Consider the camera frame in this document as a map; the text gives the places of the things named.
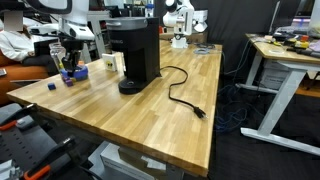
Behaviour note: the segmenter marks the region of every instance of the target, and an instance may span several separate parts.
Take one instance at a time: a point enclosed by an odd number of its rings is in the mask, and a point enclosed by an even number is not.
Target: small cube
[[[67,77],[63,77],[62,79],[63,79],[64,82],[70,80],[70,78],[67,78]]]
[[[76,78],[70,78],[70,80],[71,80],[73,83],[77,82],[77,79],[76,79]]]
[[[78,65],[84,65],[84,61],[78,61]]]
[[[55,90],[56,89],[56,85],[54,83],[48,83],[48,88],[49,90]]]
[[[73,82],[70,79],[66,80],[66,84],[67,84],[68,87],[73,86]]]

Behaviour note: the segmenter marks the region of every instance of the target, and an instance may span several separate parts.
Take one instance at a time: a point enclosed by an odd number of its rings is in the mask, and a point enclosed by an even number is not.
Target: wooden table
[[[57,75],[8,96],[20,104],[37,103],[57,119],[206,177],[221,53],[196,55],[193,45],[173,49],[166,41],[160,41],[160,47],[161,67],[178,66],[189,73],[188,81],[174,87],[172,95],[199,106],[208,119],[201,120],[188,106],[169,100],[169,85],[185,78],[174,69],[162,70],[162,77],[138,94],[120,94],[118,82],[124,78],[120,62],[118,72],[106,71],[101,60],[89,63],[89,79],[70,88]],[[48,90],[50,82],[56,90]]]
[[[310,146],[308,144],[271,134],[271,131],[298,89],[299,84],[306,72],[309,70],[320,71],[320,59],[300,55],[295,52],[288,52],[286,51],[286,47],[275,46],[265,42],[257,42],[256,38],[252,38],[251,36],[248,37],[250,41],[254,43],[253,45],[257,49],[257,53],[253,60],[246,84],[237,84],[237,86],[255,91],[259,90],[263,92],[275,93],[277,95],[270,105],[269,110],[265,115],[259,129],[253,130],[249,128],[241,128],[241,133],[252,138],[297,149],[307,153],[320,155],[319,147]],[[289,68],[288,75],[282,83],[279,91],[252,85],[262,57],[274,60]]]

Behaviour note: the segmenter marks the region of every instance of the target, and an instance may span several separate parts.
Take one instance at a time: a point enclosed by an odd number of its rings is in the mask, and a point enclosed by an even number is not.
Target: black wall
[[[266,33],[278,0],[190,0],[196,10],[208,10],[208,42],[220,43],[225,53],[224,72],[237,68],[247,38],[245,33]],[[165,0],[157,0],[155,14],[165,15]],[[300,0],[282,0],[279,14],[292,16]],[[240,75],[246,75],[250,61]]]

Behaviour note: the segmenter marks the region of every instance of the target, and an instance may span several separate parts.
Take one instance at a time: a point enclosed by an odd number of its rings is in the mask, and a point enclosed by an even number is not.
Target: coffee maker
[[[123,53],[123,94],[142,91],[160,75],[159,18],[119,17],[106,20],[111,49]]]

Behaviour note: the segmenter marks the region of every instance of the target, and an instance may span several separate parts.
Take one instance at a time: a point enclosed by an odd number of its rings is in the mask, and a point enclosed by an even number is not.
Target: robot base
[[[182,37],[181,39],[177,40],[176,38],[172,38],[171,47],[173,48],[188,48],[187,38]]]

